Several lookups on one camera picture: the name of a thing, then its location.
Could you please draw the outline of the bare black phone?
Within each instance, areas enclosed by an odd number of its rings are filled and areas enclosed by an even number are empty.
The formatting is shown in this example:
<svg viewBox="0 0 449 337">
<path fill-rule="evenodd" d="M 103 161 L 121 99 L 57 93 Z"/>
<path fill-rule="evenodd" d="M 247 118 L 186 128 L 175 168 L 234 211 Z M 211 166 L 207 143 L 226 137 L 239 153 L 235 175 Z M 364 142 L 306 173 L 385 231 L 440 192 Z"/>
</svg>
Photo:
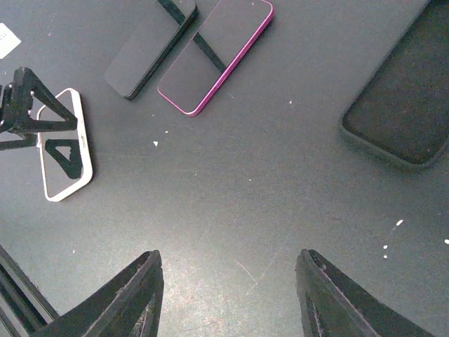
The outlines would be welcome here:
<svg viewBox="0 0 449 337">
<path fill-rule="evenodd" d="M 153 1 L 105 71 L 105 81 L 132 100 L 198 14 L 194 1 Z"/>
</svg>

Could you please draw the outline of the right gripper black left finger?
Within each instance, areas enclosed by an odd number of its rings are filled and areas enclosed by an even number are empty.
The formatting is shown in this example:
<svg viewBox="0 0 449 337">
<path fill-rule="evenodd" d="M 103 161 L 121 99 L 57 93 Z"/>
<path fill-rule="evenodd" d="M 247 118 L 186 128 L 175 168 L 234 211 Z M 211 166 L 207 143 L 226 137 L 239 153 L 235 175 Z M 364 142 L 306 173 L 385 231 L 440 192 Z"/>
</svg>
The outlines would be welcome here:
<svg viewBox="0 0 449 337">
<path fill-rule="evenodd" d="M 163 300 L 159 251 L 146 251 L 34 336 L 157 336 Z"/>
</svg>

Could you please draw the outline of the bare magenta phone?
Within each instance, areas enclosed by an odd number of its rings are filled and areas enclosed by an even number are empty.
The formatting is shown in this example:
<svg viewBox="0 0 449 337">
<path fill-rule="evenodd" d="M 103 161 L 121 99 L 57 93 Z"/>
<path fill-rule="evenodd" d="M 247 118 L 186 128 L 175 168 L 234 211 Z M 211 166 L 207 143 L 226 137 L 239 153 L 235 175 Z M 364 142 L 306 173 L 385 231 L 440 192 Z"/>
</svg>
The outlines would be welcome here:
<svg viewBox="0 0 449 337">
<path fill-rule="evenodd" d="M 263 0 L 221 0 L 157 85 L 181 113 L 200 113 L 274 17 Z"/>
</svg>

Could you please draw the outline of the black phone case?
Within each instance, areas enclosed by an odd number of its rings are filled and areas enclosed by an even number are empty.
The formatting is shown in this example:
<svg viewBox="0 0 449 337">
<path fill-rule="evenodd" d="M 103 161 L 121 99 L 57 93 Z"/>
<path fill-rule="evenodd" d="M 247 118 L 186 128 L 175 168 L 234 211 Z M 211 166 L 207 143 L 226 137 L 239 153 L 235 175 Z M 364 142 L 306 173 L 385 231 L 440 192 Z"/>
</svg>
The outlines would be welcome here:
<svg viewBox="0 0 449 337">
<path fill-rule="evenodd" d="M 448 2 L 430 1 L 339 119 L 342 135 L 410 170 L 448 148 Z"/>
</svg>

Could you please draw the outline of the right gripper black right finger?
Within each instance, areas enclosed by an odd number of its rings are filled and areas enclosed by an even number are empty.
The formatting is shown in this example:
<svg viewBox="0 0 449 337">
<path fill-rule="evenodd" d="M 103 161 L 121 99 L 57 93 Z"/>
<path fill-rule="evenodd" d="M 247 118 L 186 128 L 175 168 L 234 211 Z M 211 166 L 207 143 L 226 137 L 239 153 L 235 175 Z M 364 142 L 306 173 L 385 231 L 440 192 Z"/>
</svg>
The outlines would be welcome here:
<svg viewBox="0 0 449 337">
<path fill-rule="evenodd" d="M 305 336 L 430 336 L 381 303 L 320 253 L 303 249 L 296 290 Z"/>
</svg>

